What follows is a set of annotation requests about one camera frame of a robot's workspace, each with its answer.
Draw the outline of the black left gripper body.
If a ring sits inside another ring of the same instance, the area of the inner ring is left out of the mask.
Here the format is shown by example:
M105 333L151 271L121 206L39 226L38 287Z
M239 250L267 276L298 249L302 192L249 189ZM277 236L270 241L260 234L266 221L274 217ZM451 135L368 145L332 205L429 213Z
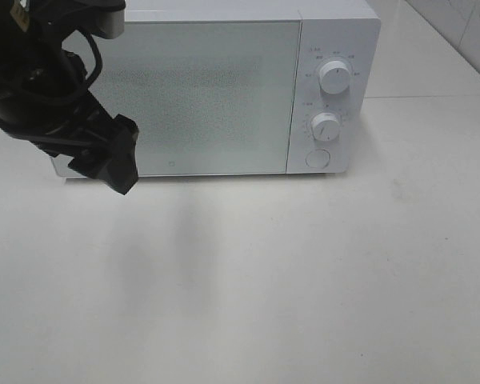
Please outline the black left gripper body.
M104 149L104 111L90 92L102 71L95 37L61 40L33 17L0 15L0 129L51 156Z

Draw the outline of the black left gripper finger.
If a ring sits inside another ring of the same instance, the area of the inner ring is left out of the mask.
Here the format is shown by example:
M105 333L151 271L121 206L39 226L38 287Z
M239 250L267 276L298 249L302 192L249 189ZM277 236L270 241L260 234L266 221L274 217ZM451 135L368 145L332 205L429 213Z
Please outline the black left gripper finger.
M138 126L133 120L118 114L112 120L112 128L112 136L107 139L104 149L85 149L69 162L68 167L126 195L138 181L135 157Z

